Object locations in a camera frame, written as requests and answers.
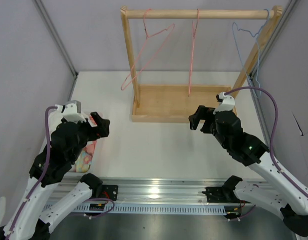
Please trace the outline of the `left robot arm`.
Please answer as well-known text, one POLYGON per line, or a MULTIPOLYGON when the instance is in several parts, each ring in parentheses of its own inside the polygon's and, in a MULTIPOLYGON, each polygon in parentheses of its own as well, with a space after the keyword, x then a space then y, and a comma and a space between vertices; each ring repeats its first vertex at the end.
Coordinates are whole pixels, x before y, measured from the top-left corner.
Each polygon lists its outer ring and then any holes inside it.
POLYGON ((92 112, 91 117, 95 126, 86 118, 71 121, 64 117, 54 132, 46 131, 46 146, 34 159, 16 212, 6 225, 0 227, 0 240, 49 239, 55 228, 78 205, 87 200, 103 200, 102 180, 87 173, 70 193, 52 207, 44 209, 87 143, 109 136, 110 120, 102 118, 97 112, 92 112))

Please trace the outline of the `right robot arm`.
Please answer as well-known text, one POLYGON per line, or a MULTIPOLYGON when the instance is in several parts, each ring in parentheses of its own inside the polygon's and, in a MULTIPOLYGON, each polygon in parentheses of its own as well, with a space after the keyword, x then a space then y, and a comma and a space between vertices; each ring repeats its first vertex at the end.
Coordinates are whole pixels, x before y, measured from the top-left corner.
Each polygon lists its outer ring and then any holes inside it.
POLYGON ((259 174, 278 192, 266 192, 233 175, 222 189, 223 198, 253 203, 278 216, 295 234, 308 237, 308 187, 271 156, 259 138, 244 132, 232 111, 214 112, 214 108, 201 105, 189 116, 190 129, 196 130, 201 120, 201 132, 212 134, 234 160, 259 174))

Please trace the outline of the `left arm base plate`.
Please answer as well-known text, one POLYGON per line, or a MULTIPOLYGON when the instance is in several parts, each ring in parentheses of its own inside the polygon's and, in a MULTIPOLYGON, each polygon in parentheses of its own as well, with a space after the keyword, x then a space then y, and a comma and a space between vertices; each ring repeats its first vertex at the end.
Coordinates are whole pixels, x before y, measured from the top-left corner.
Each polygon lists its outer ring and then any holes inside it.
POLYGON ((97 192, 96 198, 106 198, 116 201, 118 197, 118 185, 103 184, 102 189, 97 192))

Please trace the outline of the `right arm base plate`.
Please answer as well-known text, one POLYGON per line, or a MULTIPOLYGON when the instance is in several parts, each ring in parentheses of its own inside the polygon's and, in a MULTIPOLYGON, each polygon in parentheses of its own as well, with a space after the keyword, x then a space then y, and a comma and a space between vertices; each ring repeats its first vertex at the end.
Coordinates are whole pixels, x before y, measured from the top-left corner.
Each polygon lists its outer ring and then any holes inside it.
POLYGON ((201 192, 207 198, 208 203, 239 203, 240 200, 232 190, 219 186, 208 186, 201 192))

